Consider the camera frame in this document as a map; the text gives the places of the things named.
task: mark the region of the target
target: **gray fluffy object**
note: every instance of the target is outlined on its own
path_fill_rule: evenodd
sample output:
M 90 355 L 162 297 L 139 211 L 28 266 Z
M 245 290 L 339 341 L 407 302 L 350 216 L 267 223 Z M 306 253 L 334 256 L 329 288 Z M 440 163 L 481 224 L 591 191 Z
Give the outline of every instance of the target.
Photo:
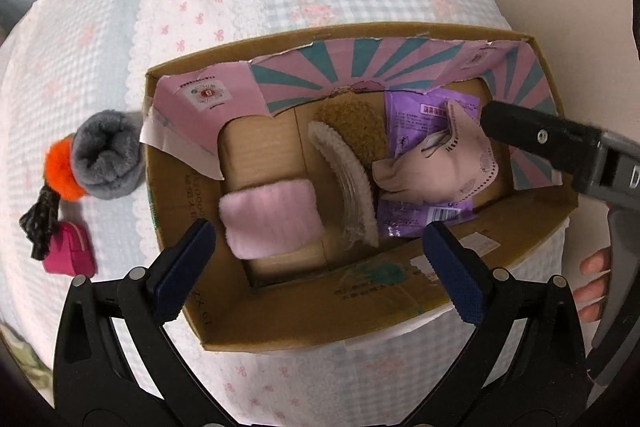
M 78 185 L 101 200 L 132 193 L 143 171 L 140 126 L 119 111 L 94 114 L 74 135 L 71 170 Z

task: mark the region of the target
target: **silver bolt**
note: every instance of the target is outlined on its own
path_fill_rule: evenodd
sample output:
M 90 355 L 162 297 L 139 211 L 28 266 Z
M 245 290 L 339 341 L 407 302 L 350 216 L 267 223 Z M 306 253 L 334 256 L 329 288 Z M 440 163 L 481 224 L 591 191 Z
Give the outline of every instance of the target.
M 498 281 L 506 281 L 509 278 L 509 272 L 504 268 L 496 268 L 494 270 L 494 279 Z
M 543 145 L 546 143 L 546 141 L 549 139 L 549 133 L 547 131 L 545 131 L 544 129 L 540 129 L 538 131 L 538 143 L 540 145 Z
M 86 282 L 86 277 L 84 275 L 76 275 L 73 279 L 71 279 L 71 284 L 78 288 L 78 286 L 82 286 Z
M 566 279 L 561 275 L 554 275 L 553 282 L 559 288 L 564 288 L 566 286 Z
M 145 276 L 145 273 L 146 269 L 144 269 L 142 266 L 136 266 L 129 272 L 129 278 L 137 281 L 138 279 L 142 279 Z

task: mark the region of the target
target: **orange fluffy ball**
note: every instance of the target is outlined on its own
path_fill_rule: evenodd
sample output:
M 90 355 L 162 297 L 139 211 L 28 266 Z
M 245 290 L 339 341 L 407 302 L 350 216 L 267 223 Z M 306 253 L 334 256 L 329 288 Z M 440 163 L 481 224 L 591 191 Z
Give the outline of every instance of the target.
M 67 137 L 51 146 L 44 159 L 44 179 L 63 200 L 78 201 L 86 191 L 71 170 L 71 140 Z

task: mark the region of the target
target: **purple plastic bag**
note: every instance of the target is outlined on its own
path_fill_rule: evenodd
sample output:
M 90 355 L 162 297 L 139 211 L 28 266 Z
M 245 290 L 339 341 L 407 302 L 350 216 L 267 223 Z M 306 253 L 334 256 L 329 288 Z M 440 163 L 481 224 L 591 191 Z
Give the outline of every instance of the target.
M 426 94 L 385 91 L 386 137 L 389 157 L 398 158 L 425 137 L 447 128 L 447 100 L 456 100 L 471 117 L 478 119 L 478 97 L 449 89 Z M 431 221 L 462 223 L 475 217 L 471 199 L 460 203 L 402 203 L 378 200 L 378 231 L 390 237 L 420 237 Z

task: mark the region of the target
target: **finger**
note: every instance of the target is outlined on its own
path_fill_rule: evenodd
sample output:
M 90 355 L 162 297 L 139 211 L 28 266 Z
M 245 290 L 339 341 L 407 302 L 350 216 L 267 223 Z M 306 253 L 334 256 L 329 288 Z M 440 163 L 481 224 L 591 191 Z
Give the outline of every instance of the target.
M 578 312 L 578 315 L 584 323 L 595 322 L 602 318 L 603 309 L 604 300 L 585 306 Z
M 604 297 L 609 292 L 609 279 L 610 275 L 606 273 L 587 285 L 578 288 L 574 292 L 575 301 L 588 302 Z
M 580 263 L 582 275 L 592 275 L 606 270 L 611 270 L 611 247 L 598 250 Z

